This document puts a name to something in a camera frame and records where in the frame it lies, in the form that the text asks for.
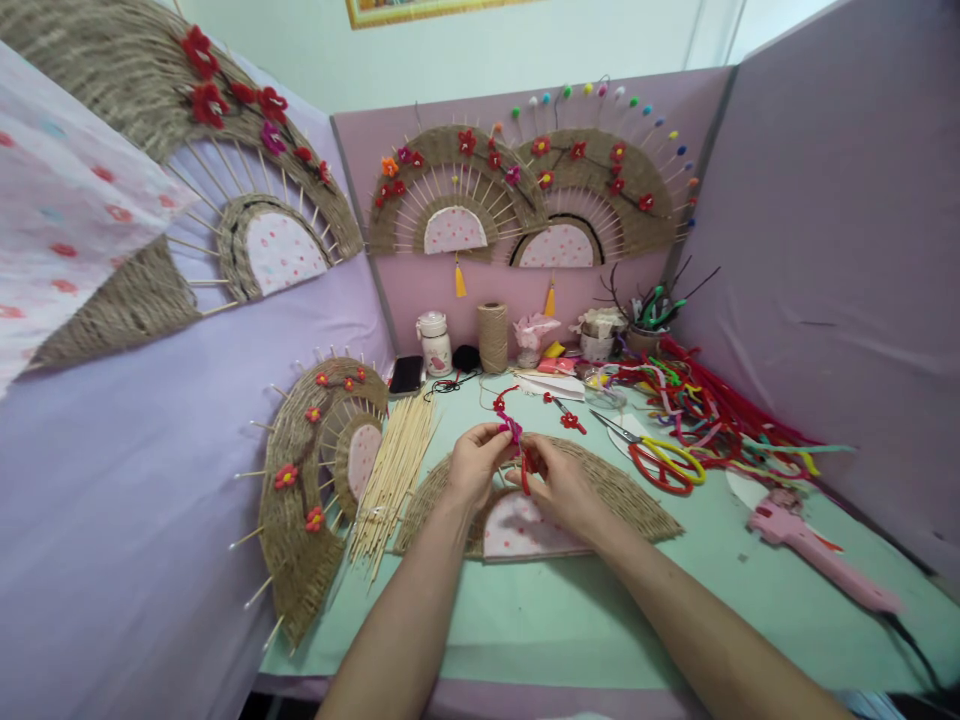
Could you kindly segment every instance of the person's left hand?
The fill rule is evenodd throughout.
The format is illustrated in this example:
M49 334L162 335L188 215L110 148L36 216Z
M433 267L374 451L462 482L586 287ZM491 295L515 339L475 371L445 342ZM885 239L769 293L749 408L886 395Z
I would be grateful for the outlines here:
M517 446L511 445L511 432L497 432L498 428L497 423L477 425L453 446L447 488L474 513L490 497L493 473L517 452Z

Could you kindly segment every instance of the smartphone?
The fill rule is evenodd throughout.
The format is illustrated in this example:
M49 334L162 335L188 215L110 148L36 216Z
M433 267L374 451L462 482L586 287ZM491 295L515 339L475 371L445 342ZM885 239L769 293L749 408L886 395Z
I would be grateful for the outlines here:
M390 381L390 395L403 397L415 395L423 387L423 355L408 355L397 360Z

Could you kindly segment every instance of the bundle of bamboo sticks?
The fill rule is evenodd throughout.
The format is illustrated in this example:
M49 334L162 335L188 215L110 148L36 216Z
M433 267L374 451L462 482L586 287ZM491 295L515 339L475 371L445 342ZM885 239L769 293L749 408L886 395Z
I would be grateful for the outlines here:
M404 501L413 496L420 479L420 466L436 426L434 404L422 393L400 400L393 408L387 431L377 453L373 474L360 502L350 562L366 560L373 568L370 584L377 579L387 542L393 537Z

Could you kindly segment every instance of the green table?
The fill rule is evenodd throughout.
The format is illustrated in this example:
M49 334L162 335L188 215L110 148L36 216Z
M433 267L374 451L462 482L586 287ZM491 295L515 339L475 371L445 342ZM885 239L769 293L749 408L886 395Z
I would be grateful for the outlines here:
M484 378L499 392L512 377ZM443 422L427 449L422 477L468 428L496 420L478 403L479 386L434 395ZM638 404L639 395L634 398ZM490 406L494 395L484 393ZM586 427L560 426L542 398L514 391L510 414L528 431L569 437L633 477L686 529L658 547L762 632L814 680L832 689L917 691L922 668L910 651L786 547L745 529L747 508L724 473L711 471L689 497L657 490L610 442L588 405L568 406ZM641 421L659 432L640 411ZM960 608L886 541L822 496L806 504L818 531L846 550L845 559L906 606L903 620L946 684L960 673ZM327 607L293 658L281 638L261 666L273 675L332 675L400 558L384 556L368 589L364 566L341 568ZM467 561L441 677L584 688L665 689L683 686L652 629L627 592L595 557L484 565Z

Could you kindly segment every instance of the tassel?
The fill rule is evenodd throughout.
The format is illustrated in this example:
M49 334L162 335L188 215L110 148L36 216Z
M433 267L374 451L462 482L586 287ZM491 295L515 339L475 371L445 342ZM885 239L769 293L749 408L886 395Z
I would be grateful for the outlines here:
M467 296L467 286L463 282L463 271L460 269L460 254L457 253L457 297Z
M550 291L547 293L547 305L543 308L543 314L547 317L553 317L557 312L557 296L553 290L553 273L550 274Z

